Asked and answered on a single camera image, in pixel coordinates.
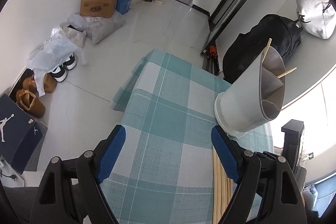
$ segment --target white utensil holder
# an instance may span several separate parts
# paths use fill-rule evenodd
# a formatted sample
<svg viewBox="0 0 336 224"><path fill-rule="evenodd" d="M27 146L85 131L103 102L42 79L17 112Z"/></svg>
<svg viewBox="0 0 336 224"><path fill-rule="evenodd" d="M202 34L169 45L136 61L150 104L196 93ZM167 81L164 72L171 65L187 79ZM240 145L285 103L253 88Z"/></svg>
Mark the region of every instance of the white utensil holder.
<svg viewBox="0 0 336 224"><path fill-rule="evenodd" d="M280 54L269 47L263 51L241 76L215 101L215 115L224 131L237 138L275 119L282 108L286 77Z"/></svg>

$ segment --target silver screw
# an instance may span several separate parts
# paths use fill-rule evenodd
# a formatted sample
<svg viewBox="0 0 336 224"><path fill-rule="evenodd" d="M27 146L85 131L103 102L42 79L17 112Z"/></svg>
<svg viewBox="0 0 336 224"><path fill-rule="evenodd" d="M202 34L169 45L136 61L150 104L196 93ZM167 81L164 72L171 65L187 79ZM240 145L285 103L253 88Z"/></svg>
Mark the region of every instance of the silver screw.
<svg viewBox="0 0 336 224"><path fill-rule="evenodd" d="M245 150L245 151L244 151L244 155L245 155L246 157L252 157L252 156L253 156L253 152L252 152L251 150Z"/></svg>
<svg viewBox="0 0 336 224"><path fill-rule="evenodd" d="M91 150L88 150L84 153L84 157L86 157L86 158L91 158L92 155L93 155L93 151L91 151Z"/></svg>
<svg viewBox="0 0 336 224"><path fill-rule="evenodd" d="M286 159L283 156L278 157L278 161L280 161L281 163L285 163Z"/></svg>
<svg viewBox="0 0 336 224"><path fill-rule="evenodd" d="M57 163L58 161L59 161L59 157L53 157L51 159L51 163L53 163L53 164Z"/></svg>

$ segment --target green and white tablecloth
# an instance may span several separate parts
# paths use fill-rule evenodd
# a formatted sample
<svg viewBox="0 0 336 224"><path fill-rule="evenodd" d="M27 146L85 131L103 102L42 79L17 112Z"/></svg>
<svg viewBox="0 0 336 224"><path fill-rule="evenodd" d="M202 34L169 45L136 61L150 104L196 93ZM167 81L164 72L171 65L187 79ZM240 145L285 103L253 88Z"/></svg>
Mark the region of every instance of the green and white tablecloth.
<svg viewBox="0 0 336 224"><path fill-rule="evenodd" d="M120 224L211 223L216 96L226 81L171 54L153 50L112 101L124 111L126 142L101 189ZM237 140L273 152L264 126ZM256 216L255 198L250 218Z"/></svg>

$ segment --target white backpack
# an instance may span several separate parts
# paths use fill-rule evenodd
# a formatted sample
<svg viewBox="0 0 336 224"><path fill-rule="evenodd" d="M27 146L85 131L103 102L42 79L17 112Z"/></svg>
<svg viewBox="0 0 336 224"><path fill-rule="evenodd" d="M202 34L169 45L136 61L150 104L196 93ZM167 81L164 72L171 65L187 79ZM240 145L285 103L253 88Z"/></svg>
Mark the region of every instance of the white backpack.
<svg viewBox="0 0 336 224"><path fill-rule="evenodd" d="M305 31L328 39L336 26L336 12L329 0L296 0L296 14Z"/></svg>

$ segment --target brown shoe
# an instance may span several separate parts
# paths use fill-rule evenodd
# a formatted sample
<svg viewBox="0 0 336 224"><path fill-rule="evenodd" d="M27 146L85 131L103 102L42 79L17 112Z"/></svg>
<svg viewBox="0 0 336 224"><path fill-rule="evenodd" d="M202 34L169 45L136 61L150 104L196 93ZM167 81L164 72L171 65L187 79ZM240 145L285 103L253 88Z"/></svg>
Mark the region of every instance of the brown shoe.
<svg viewBox="0 0 336 224"><path fill-rule="evenodd" d="M44 92L46 93L54 92L56 85L57 82L55 81L55 79L51 77L50 74L46 73L43 80ZM29 90L33 93L37 92L37 86L34 80L34 75L26 78L22 83L22 87L24 90Z"/></svg>
<svg viewBox="0 0 336 224"><path fill-rule="evenodd" d="M45 112L44 105L36 95L29 90L18 90L16 92L16 101L19 107L25 112L28 112L37 118L41 118Z"/></svg>

